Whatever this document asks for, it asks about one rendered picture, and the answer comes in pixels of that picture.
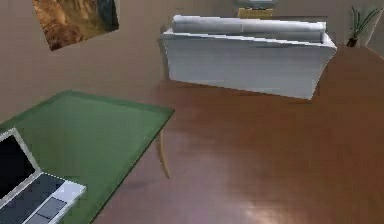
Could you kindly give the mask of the grey television set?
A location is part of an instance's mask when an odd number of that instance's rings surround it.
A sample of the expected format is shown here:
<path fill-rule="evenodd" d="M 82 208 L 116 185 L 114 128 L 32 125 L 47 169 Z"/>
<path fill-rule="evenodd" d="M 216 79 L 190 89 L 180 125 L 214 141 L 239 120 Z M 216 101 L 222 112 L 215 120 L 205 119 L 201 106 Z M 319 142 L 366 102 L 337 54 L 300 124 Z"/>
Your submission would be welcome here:
<path fill-rule="evenodd" d="M 234 0 L 238 6 L 251 8 L 274 8 L 279 0 Z"/>

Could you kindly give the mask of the green glass table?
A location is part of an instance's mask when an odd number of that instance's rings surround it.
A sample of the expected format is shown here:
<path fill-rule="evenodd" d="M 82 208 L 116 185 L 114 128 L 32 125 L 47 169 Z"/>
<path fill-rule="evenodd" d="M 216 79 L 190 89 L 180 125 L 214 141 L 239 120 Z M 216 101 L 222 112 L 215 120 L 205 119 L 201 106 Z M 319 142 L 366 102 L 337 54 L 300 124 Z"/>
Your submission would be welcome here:
<path fill-rule="evenodd" d="M 0 122 L 0 134 L 16 128 L 44 172 L 86 187 L 58 224 L 92 224 L 172 114 L 67 90 Z"/>

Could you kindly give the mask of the white sofa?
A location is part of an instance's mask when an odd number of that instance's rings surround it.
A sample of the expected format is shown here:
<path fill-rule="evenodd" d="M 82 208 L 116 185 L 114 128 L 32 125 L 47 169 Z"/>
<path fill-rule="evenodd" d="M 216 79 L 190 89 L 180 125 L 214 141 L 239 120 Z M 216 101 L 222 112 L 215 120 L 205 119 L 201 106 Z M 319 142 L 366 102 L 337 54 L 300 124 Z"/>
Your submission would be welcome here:
<path fill-rule="evenodd" d="M 301 99 L 337 52 L 324 22 L 176 15 L 161 40 L 172 80 Z"/>

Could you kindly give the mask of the green house plant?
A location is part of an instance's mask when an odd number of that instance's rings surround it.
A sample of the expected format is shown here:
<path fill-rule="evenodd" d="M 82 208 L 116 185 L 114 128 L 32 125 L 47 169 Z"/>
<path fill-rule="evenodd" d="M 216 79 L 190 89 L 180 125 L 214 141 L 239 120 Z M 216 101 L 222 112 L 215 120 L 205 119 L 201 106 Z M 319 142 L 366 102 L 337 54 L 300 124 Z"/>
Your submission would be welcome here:
<path fill-rule="evenodd" d="M 365 17 L 363 17 L 362 13 L 354 6 L 351 7 L 351 10 L 353 21 L 351 27 L 351 35 L 346 44 L 347 47 L 356 46 L 359 36 L 366 31 L 366 26 L 383 10 L 383 8 L 373 8 Z"/>

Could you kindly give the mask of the silver laptop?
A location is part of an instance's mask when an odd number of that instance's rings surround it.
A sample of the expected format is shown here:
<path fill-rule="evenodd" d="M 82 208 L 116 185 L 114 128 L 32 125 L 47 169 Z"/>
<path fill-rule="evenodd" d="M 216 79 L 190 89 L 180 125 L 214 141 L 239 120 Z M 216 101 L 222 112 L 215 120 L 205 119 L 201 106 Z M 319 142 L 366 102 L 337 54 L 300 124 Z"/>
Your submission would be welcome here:
<path fill-rule="evenodd" d="M 0 134 L 0 224 L 58 224 L 85 191 L 44 172 L 16 128 Z"/>

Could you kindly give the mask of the brown framed wall picture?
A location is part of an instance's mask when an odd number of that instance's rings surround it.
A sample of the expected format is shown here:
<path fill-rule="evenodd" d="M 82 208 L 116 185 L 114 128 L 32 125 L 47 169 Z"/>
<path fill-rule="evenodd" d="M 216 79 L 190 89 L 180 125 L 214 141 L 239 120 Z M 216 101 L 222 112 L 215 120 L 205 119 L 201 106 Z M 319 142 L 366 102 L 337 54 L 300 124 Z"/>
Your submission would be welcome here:
<path fill-rule="evenodd" d="M 115 0 L 32 0 L 51 51 L 119 29 Z"/>

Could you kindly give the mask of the yellow box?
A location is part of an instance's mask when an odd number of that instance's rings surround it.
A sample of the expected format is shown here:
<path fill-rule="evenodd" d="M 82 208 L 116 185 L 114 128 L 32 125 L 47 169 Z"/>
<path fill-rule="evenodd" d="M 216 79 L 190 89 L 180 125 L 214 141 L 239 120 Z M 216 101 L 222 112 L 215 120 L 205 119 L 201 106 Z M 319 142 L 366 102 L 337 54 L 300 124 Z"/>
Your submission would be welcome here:
<path fill-rule="evenodd" d="M 272 9 L 239 8 L 237 17 L 242 19 L 268 18 L 273 15 Z"/>

